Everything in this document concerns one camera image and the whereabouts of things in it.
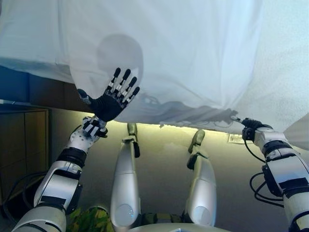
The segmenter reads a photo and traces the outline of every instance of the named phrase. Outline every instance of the green plant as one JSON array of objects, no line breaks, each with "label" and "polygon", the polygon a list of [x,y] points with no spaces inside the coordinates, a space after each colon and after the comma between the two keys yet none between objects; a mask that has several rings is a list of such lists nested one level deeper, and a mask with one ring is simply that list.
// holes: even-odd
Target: green plant
[{"label": "green plant", "polygon": [[72,223],[67,226],[67,232],[114,232],[110,217],[98,207],[83,212],[78,208],[70,219]]}]

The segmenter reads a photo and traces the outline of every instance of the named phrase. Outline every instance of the white cloth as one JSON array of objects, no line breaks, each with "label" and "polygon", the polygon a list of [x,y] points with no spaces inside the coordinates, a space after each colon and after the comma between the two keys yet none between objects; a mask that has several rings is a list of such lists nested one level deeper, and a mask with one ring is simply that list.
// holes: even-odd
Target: white cloth
[{"label": "white cloth", "polygon": [[309,150],[309,114],[292,124],[284,134],[291,144]]},{"label": "white cloth", "polygon": [[0,65],[74,80],[92,97],[114,68],[132,68],[141,92],[119,121],[240,132],[229,120],[238,115],[284,131],[309,111],[308,9],[306,0],[3,0]]}]

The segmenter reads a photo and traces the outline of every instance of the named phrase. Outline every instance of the wooden cabinet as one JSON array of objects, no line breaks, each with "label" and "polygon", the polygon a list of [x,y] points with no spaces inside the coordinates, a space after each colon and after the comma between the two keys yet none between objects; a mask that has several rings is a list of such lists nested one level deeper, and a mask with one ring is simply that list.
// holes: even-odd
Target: wooden cabinet
[{"label": "wooden cabinet", "polygon": [[47,168],[48,110],[0,105],[0,204],[18,178]]}]

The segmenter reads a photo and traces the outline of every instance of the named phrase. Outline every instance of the black cable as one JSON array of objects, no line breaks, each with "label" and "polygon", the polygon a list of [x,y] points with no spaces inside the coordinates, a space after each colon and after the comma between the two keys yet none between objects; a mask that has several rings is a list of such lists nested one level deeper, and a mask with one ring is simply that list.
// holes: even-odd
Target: black cable
[{"label": "black cable", "polygon": [[19,183],[20,181],[22,181],[23,179],[28,178],[28,177],[30,177],[30,176],[37,175],[37,174],[45,175],[46,173],[47,173],[47,172],[37,172],[37,173],[33,173],[33,174],[28,174],[28,175],[25,175],[25,176],[23,176],[23,177],[21,177],[21,178],[19,178],[18,180],[15,181],[15,183],[13,184],[13,186],[12,186],[10,192],[9,192],[9,195],[7,196],[7,198],[5,199],[5,201],[3,202],[3,205],[2,205],[3,210],[4,210],[5,214],[6,214],[6,216],[8,217],[8,219],[9,219],[12,223],[16,224],[17,221],[15,220],[15,218],[14,218],[14,217],[11,215],[11,213],[9,212],[7,203],[8,203],[8,201],[10,200],[11,195],[12,195],[12,193],[14,192],[14,189],[16,188],[16,186],[18,185],[18,183]]},{"label": "black cable", "polygon": [[272,205],[275,205],[275,206],[279,206],[279,207],[281,207],[281,208],[284,208],[284,205],[283,205],[283,204],[277,204],[277,203],[270,202],[270,201],[266,201],[266,200],[263,200],[263,199],[260,199],[260,198],[257,197],[258,192],[261,190],[261,188],[262,188],[265,184],[266,184],[266,181],[264,181],[264,182],[260,185],[260,187],[257,188],[257,190],[256,190],[256,192],[255,192],[255,194],[254,194],[254,197],[255,197],[258,201],[260,201],[260,202],[264,202],[264,203],[267,203],[267,204],[272,204]]},{"label": "black cable", "polygon": [[248,151],[251,153],[251,155],[253,155],[255,158],[257,158],[259,161],[261,161],[261,162],[263,162],[263,163],[266,163],[264,160],[262,160],[261,158],[258,158],[250,149],[249,149],[249,147],[248,147],[248,145],[247,145],[247,141],[244,139],[244,141],[245,141],[245,146],[246,146],[246,148],[248,149]]},{"label": "black cable", "polygon": [[269,198],[269,197],[263,196],[262,194],[258,193],[257,190],[255,190],[255,189],[253,188],[253,184],[252,184],[253,180],[254,180],[258,175],[262,175],[262,174],[263,174],[263,173],[257,173],[257,174],[255,174],[255,175],[253,175],[253,176],[251,177],[251,179],[250,179],[250,181],[249,181],[249,185],[250,185],[251,190],[252,190],[257,196],[259,196],[259,197],[261,197],[261,198],[264,198],[264,199],[266,199],[266,200],[275,201],[275,202],[282,202],[283,199],[279,199],[279,198]]},{"label": "black cable", "polygon": [[28,180],[25,182],[24,187],[23,187],[23,192],[22,192],[22,196],[23,196],[23,201],[26,204],[28,209],[32,209],[32,205],[28,202],[27,197],[26,197],[26,190],[28,185],[30,184],[31,180],[35,177],[41,176],[42,174],[33,174],[33,176],[29,177]]}]

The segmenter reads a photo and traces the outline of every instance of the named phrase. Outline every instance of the robot forearm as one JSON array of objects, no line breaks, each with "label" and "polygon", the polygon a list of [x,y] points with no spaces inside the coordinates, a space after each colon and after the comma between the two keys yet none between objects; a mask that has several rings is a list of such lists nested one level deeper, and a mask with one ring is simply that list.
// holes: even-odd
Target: robot forearm
[{"label": "robot forearm", "polygon": [[262,167],[269,191],[283,197],[290,232],[309,231],[309,168],[300,154],[288,143],[283,133],[259,121],[239,118],[243,139],[252,140],[263,153]]},{"label": "robot forearm", "polygon": [[82,185],[79,178],[88,149],[99,136],[107,133],[105,123],[98,125],[96,117],[83,119],[80,130],[74,131],[67,146],[53,163],[34,196],[34,208],[28,211],[12,231],[31,229],[44,231],[66,230],[65,215],[76,209]]}]

